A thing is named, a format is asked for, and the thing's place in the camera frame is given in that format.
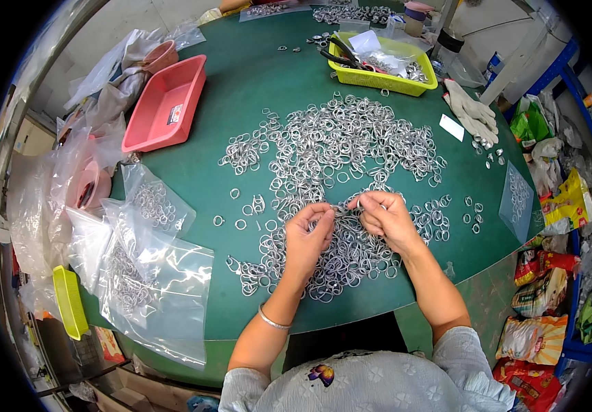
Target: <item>silver bracelet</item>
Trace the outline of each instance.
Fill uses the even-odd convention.
[[[261,316],[262,319],[264,319],[264,321],[266,323],[268,323],[269,325],[273,326],[274,328],[283,329],[283,330],[287,330],[287,329],[289,329],[291,327],[291,325],[285,326],[285,325],[277,324],[274,321],[272,321],[269,318],[267,318],[266,315],[264,314],[264,312],[262,312],[262,306],[264,306],[264,303],[262,303],[261,305],[259,305],[259,308],[257,308],[257,313],[259,313],[259,316]]]

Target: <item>white work glove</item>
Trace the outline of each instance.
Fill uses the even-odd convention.
[[[471,136],[483,137],[493,146],[498,143],[498,136],[491,132],[481,121],[470,118],[465,110],[463,110],[463,105],[460,102],[452,101],[449,98],[449,93],[443,94],[442,98],[445,100],[445,102],[447,102],[447,104],[449,104],[449,108],[452,109],[452,112],[456,115],[459,122],[461,122],[465,130],[467,130]]]
[[[443,96],[445,102],[449,104],[449,108],[452,109],[468,133],[486,138],[493,145],[497,144],[498,127],[495,113],[487,105],[473,100],[454,80],[446,78],[443,81],[449,91],[449,94],[445,95],[446,97]]]

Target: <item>woman's right hand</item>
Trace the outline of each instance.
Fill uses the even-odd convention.
[[[353,198],[347,207],[353,210],[358,204],[365,209],[360,215],[360,222],[367,232],[382,236],[392,251],[402,258],[406,258],[414,247],[424,245],[399,194],[365,192]]]

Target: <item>light blue shirt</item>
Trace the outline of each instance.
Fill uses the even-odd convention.
[[[504,412],[515,391],[492,378],[474,329],[457,326],[433,361],[407,353],[348,351],[292,368],[275,381],[248,368],[225,375],[221,412]]]

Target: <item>green plastic basket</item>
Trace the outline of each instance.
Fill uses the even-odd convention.
[[[349,37],[355,36],[357,33],[339,32],[339,38],[349,44]],[[418,96],[424,93],[425,90],[433,90],[438,87],[438,80],[433,73],[433,67],[426,54],[422,52],[415,45],[408,43],[397,42],[396,40],[379,37],[378,41],[382,46],[399,52],[402,55],[418,55],[417,62],[422,66],[422,71],[429,78],[427,83],[416,82],[401,77],[384,75],[383,73],[375,73],[367,70],[349,69],[342,67],[339,63],[328,61],[328,65],[337,72],[340,83],[355,84],[357,86],[374,87],[377,89],[388,89],[392,92],[404,93],[408,95]],[[328,46],[328,52],[333,56],[341,57],[341,49],[334,43]]]

